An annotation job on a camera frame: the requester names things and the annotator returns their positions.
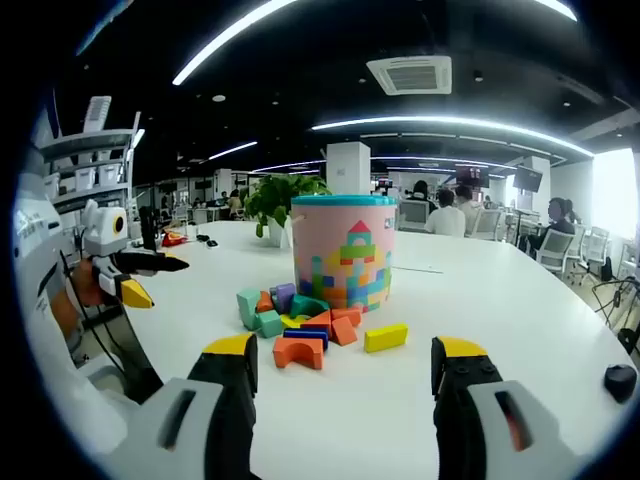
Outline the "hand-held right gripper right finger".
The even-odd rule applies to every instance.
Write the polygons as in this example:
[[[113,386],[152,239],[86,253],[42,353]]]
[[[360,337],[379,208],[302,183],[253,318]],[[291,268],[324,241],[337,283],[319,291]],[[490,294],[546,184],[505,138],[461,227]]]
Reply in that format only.
[[[440,479],[572,479],[584,460],[529,390],[504,380],[481,346],[435,337],[433,421]]]

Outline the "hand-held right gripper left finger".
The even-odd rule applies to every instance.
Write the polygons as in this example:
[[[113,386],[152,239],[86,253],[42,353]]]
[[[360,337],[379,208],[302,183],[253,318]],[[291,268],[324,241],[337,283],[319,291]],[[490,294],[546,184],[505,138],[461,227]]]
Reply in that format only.
[[[258,345],[253,333],[214,341],[187,378],[173,378],[130,417],[107,456],[113,479],[255,479]]]

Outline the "person's left hand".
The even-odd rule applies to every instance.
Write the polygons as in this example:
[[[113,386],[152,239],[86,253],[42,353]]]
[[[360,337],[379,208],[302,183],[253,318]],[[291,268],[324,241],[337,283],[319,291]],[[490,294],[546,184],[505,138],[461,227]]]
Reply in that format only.
[[[82,306],[99,306],[105,301],[104,292],[93,277],[93,264],[82,259],[71,273],[76,298]]]

